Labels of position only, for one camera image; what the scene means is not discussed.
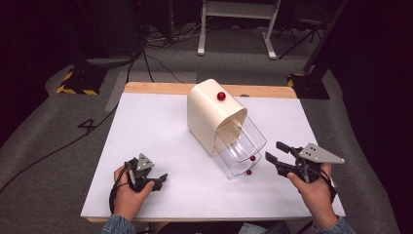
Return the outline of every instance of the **gray carpet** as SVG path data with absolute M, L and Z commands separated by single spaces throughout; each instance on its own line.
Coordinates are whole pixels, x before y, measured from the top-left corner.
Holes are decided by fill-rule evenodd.
M 214 78 L 221 84 L 286 86 L 285 76 L 302 71 L 317 41 L 301 45 L 282 60 L 269 60 L 260 34 L 263 30 L 213 31 L 206 37 L 203 57 L 197 56 L 198 38 L 167 49 L 147 49 L 146 53 L 174 74 L 182 74 L 185 82 Z M 278 54 L 292 46 L 287 32 L 272 41 Z M 155 82 L 176 82 L 156 60 L 149 58 L 148 62 Z M 81 136 L 85 130 L 77 126 L 82 122 L 90 118 L 96 123 L 102 121 L 119 98 L 126 66 L 109 70 L 99 96 L 56 94 L 69 68 L 51 77 L 45 87 L 49 98 L 0 149 L 0 185 Z M 131 80 L 149 81 L 143 57 L 134 64 Z M 357 233 L 398 233 L 387 193 L 353 134 L 340 87 L 331 73 L 323 82 L 331 100 L 301 101 L 319 145 L 346 159 L 345 165 L 333 168 L 346 220 Z M 33 166 L 7 187 L 0 195 L 1 233 L 100 232 L 103 223 L 91 223 L 79 215 L 112 120 L 113 115 L 89 136 Z M 289 228 L 296 232 L 307 221 L 289 220 Z M 142 229 L 146 223 L 135 225 Z

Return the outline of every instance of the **person's left hand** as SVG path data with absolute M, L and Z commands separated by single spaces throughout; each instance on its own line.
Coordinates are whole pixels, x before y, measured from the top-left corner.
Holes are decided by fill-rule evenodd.
M 124 166 L 115 171 L 115 181 L 123 167 Z M 155 183 L 153 181 L 150 181 L 141 192 L 136 193 L 128 185 L 128 175 L 127 172 L 124 172 L 118 184 L 118 194 L 115 198 L 115 210 L 113 214 L 120 215 L 128 221 L 132 221 L 133 218 L 139 213 L 140 208 L 149 193 L 151 193 L 154 184 Z

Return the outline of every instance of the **red knob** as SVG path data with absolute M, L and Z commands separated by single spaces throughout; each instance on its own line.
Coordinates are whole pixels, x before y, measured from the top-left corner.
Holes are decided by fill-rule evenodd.
M 218 98 L 218 100 L 224 100 L 226 97 L 224 92 L 219 92 L 218 95 L 216 95 L 216 98 Z

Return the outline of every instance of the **clear plastic container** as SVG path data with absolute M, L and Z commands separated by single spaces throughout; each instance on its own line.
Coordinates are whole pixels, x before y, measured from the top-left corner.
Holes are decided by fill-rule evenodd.
M 243 123 L 230 120 L 216 130 L 213 157 L 225 175 L 235 178 L 254 167 L 261 159 L 267 140 L 245 116 Z

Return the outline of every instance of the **white tabletop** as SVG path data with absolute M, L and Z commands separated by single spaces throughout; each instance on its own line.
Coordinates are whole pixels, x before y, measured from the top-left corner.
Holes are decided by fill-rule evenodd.
M 299 99 L 237 97 L 267 139 L 252 175 L 228 180 L 186 125 L 186 96 L 123 93 L 97 165 L 81 216 L 110 216 L 113 172 L 145 154 L 155 163 L 149 177 L 168 174 L 161 191 L 152 192 L 136 217 L 141 221 L 264 220 L 311 216 L 297 189 L 265 160 L 269 151 L 280 161 L 294 158 L 276 142 L 317 143 Z M 337 196 L 337 215 L 344 210 Z

